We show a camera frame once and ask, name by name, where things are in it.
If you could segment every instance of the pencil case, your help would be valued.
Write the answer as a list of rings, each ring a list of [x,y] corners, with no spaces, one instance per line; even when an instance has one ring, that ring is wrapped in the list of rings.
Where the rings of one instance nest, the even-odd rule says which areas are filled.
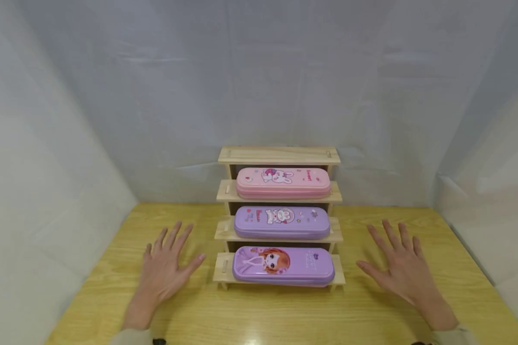
[[[322,248],[241,247],[234,253],[233,275],[242,282],[325,287],[335,276]]]
[[[234,230],[240,237],[317,240],[330,233],[330,219],[320,207],[244,206]]]
[[[236,190],[244,199],[321,199],[331,192],[328,173],[320,168],[244,168]]]

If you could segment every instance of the cartoon girl's orange hair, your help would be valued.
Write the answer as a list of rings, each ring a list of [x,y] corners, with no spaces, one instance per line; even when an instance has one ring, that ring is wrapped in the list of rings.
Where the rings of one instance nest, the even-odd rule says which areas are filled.
[[[279,249],[279,248],[269,248],[263,251],[262,253],[259,253],[263,258],[267,258],[267,255],[269,254],[278,254],[278,263],[274,268],[265,267],[265,270],[270,275],[274,275],[278,272],[279,269],[282,268],[289,268],[290,267],[290,255],[286,253],[285,251]]]

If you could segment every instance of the cartoon girl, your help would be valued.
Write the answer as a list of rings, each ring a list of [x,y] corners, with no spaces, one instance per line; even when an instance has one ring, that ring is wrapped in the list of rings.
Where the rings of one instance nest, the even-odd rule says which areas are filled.
[[[273,211],[265,210],[265,213],[267,214],[267,224],[273,224],[274,222],[288,224],[295,219],[294,211],[288,207],[281,207]]]
[[[290,267],[290,257],[288,253],[279,248],[252,248],[252,253],[258,256],[244,260],[242,263],[252,266],[263,266],[269,275],[281,275]]]

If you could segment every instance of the hand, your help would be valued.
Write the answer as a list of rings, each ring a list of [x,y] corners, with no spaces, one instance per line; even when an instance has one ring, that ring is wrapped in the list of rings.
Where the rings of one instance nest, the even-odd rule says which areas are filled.
[[[176,294],[204,261],[205,254],[200,254],[188,266],[178,267],[178,256],[194,226],[193,224],[186,226],[175,242],[180,225],[182,225],[180,221],[175,224],[165,243],[163,242],[167,235],[167,228],[164,228],[153,245],[153,252],[152,245],[147,244],[140,284],[127,307],[123,330],[127,328],[147,330],[157,306]]]
[[[413,237],[411,242],[407,227],[399,223],[399,239],[387,219],[382,224],[391,246],[380,237],[374,226],[367,227],[386,257],[388,270],[382,272],[365,261],[357,261],[357,266],[381,288],[398,295],[418,309],[432,330],[448,331],[456,328],[459,321],[435,285],[418,237]]]

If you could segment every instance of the cartoon girl's face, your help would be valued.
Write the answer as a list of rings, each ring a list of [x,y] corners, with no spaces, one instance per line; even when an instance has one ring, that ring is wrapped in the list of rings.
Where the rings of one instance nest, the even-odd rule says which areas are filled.
[[[266,267],[269,267],[271,269],[278,269],[278,258],[280,258],[280,255],[270,253],[265,258],[265,265]]]

